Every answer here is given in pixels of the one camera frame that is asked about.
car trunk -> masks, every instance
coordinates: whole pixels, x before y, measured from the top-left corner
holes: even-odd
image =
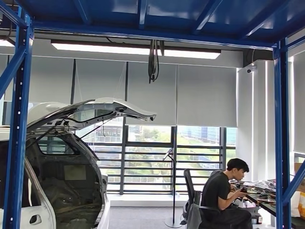
[[[94,227],[104,203],[102,180],[87,146],[72,134],[29,139],[28,146],[26,155],[53,208],[57,229]]]

black hair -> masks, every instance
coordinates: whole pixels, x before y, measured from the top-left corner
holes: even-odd
[[[238,170],[242,169],[244,172],[249,173],[249,166],[245,161],[239,158],[233,158],[230,159],[227,164],[227,170],[231,171],[233,168],[236,168]]]

security camera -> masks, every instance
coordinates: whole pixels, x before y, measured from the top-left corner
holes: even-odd
[[[246,67],[247,68],[247,73],[250,74],[252,72],[255,72],[257,70],[257,66],[256,65],[250,65]]]

car door handle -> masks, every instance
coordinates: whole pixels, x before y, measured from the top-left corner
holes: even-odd
[[[42,222],[41,217],[40,217],[40,215],[32,216],[31,219],[29,220],[29,224],[31,224],[31,225],[38,225],[41,222]]]

man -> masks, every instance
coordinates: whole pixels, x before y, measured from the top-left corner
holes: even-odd
[[[202,193],[201,205],[218,208],[217,211],[205,211],[205,217],[212,223],[227,225],[231,229],[252,229],[251,214],[241,208],[231,208],[236,198],[242,198],[246,194],[237,190],[230,192],[229,180],[240,181],[244,173],[249,172],[247,163],[241,159],[231,159],[227,164],[226,171],[215,171],[205,184]]]

